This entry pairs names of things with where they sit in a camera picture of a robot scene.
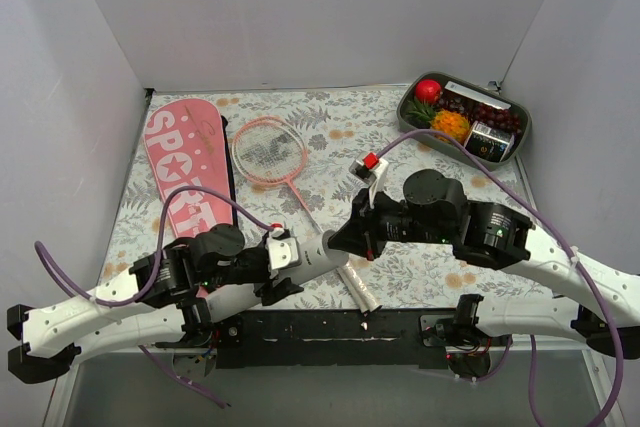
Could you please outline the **white shuttlecock tube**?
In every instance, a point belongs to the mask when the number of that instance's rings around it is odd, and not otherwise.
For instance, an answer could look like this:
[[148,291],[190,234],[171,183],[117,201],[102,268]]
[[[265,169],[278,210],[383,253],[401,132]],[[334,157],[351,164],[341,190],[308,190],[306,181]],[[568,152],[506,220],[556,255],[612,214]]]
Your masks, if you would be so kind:
[[[275,278],[274,284],[290,279],[293,285],[302,286],[344,266],[349,260],[349,254],[328,246],[331,235],[332,231],[327,231],[301,243],[298,247],[300,264],[283,269]],[[258,284],[227,285],[209,294],[206,302],[212,321],[221,322],[256,305],[263,305],[263,301],[254,293],[257,287]]]

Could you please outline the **pink badminton racket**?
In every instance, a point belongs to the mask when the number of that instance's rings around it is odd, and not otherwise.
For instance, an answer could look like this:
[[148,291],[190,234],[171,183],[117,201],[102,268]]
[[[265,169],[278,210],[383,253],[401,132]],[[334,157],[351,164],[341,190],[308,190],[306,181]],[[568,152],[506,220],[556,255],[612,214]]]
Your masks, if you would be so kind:
[[338,227],[321,211],[326,190],[308,167],[305,140],[290,124],[274,116],[246,123],[233,137],[231,155],[251,186],[265,190],[276,216],[289,224],[304,220],[318,233]]

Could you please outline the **pink racket cover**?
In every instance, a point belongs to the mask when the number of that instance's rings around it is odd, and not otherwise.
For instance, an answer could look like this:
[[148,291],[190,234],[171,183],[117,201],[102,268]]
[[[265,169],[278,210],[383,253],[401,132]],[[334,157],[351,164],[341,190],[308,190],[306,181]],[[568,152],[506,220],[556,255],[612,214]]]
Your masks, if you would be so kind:
[[[189,98],[171,102],[150,115],[143,145],[162,199],[192,185],[235,195],[226,129],[217,108]],[[178,237],[194,237],[219,223],[233,224],[232,207],[209,194],[185,191],[171,201],[170,225]]]

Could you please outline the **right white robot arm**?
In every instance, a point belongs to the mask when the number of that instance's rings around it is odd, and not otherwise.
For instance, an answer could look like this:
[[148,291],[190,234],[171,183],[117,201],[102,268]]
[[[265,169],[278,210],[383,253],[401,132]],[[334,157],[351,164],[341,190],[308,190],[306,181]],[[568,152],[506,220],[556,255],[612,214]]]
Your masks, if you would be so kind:
[[389,242],[444,244],[469,265],[520,276],[553,291],[551,299],[460,297],[431,335],[450,346],[512,334],[581,342],[613,357],[639,356],[639,279],[577,252],[507,206],[470,200],[462,184],[435,170],[412,174],[404,198],[362,189],[330,248],[374,260]]

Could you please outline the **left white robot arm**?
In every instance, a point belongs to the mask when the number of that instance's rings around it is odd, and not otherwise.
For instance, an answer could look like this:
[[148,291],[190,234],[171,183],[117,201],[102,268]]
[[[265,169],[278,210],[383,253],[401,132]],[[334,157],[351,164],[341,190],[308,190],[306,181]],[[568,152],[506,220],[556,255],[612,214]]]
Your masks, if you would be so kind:
[[301,292],[280,276],[300,263],[300,245],[281,225],[255,247],[247,247],[231,224],[181,237],[96,286],[89,298],[9,308],[7,329],[20,344],[8,353],[8,370],[25,384],[44,383],[66,374],[100,345],[145,344],[153,332],[163,346],[203,346],[216,328],[207,294],[246,285],[251,296],[271,305]]

